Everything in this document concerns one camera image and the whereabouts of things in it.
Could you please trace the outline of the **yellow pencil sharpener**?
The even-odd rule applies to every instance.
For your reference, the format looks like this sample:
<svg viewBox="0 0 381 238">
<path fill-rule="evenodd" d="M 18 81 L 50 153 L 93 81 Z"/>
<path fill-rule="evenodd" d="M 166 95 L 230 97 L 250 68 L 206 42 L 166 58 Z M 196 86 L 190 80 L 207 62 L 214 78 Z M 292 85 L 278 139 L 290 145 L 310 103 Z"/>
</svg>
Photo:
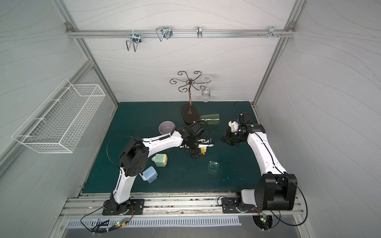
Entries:
<svg viewBox="0 0 381 238">
<path fill-rule="evenodd" d="M 200 152 L 201 154 L 205 155 L 207 147 L 201 147 Z"/>
</svg>

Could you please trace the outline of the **green clear tray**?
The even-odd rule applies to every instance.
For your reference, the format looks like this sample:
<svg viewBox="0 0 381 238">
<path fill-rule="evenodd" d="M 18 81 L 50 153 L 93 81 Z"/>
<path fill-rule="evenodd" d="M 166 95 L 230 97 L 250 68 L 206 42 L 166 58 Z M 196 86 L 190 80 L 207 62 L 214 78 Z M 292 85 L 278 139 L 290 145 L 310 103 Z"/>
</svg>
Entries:
<svg viewBox="0 0 381 238">
<path fill-rule="evenodd" d="M 219 170 L 219 163 L 215 161 L 209 161 L 207 169 L 209 172 L 217 173 Z"/>
</svg>

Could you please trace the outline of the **green pencil sharpener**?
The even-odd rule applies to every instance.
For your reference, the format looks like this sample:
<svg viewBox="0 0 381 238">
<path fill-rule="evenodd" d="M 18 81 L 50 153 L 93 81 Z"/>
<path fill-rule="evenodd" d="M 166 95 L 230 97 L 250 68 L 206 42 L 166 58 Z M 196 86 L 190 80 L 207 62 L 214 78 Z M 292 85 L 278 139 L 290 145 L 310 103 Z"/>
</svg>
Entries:
<svg viewBox="0 0 381 238">
<path fill-rule="evenodd" d="M 151 160 L 157 167 L 165 167 L 168 163 L 168 156 L 166 154 L 156 154 Z"/>
</svg>

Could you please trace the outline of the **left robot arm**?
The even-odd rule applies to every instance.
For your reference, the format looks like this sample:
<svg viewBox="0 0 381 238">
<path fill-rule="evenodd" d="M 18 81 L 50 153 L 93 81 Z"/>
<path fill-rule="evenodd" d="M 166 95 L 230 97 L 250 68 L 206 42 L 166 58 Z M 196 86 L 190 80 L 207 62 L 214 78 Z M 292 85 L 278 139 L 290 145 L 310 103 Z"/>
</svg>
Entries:
<svg viewBox="0 0 381 238">
<path fill-rule="evenodd" d="M 204 128 L 196 121 L 183 128 L 173 128 L 169 133 L 152 138 L 132 137 L 120 155 L 119 177 L 110 198 L 104 203 L 102 215 L 124 215 L 133 207 L 131 191 L 136 177 L 143 173 L 150 157 L 170 148 L 189 149 L 192 158 L 203 156 L 214 141 L 208 137 L 202 139 Z"/>
</svg>

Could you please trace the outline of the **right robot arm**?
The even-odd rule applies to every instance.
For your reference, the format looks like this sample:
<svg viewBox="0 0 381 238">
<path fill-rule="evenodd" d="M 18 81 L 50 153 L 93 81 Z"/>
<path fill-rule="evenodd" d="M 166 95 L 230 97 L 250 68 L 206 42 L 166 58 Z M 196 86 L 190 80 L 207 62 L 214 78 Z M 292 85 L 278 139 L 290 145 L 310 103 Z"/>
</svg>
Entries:
<svg viewBox="0 0 381 238">
<path fill-rule="evenodd" d="M 276 225 L 264 211 L 274 213 L 293 210 L 296 192 L 300 190 L 297 178 L 288 173 L 278 161 L 265 128 L 253 121 L 251 113 L 235 116 L 228 126 L 222 142 L 237 147 L 246 142 L 252 149 L 262 174 L 254 189 L 242 189 L 236 193 L 233 201 L 227 202 L 227 206 L 235 206 L 228 211 L 242 214 L 254 211 L 258 214 L 257 226 L 270 230 Z"/>
</svg>

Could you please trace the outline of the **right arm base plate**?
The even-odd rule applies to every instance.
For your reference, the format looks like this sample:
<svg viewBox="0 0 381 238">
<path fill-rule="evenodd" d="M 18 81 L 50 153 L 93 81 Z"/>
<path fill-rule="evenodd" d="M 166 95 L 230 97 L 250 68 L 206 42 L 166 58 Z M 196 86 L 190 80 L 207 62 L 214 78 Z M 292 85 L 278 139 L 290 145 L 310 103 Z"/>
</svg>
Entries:
<svg viewBox="0 0 381 238">
<path fill-rule="evenodd" d="M 222 207 L 222 212 L 224 214 L 246 214 L 254 213 L 261 214 L 257 207 L 252 204 L 246 204 L 240 199 L 233 197 L 220 197 L 218 204 Z"/>
</svg>

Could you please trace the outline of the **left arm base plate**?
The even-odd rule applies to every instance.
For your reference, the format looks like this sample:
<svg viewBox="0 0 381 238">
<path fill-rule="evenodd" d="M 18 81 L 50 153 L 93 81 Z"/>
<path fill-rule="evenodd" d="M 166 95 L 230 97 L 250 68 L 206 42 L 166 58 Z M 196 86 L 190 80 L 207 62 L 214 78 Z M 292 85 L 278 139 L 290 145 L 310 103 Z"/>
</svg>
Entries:
<svg viewBox="0 0 381 238">
<path fill-rule="evenodd" d="M 141 215 L 143 213 L 144 199 L 129 199 L 122 203 L 117 203 L 112 197 L 105 201 L 102 215 Z"/>
</svg>

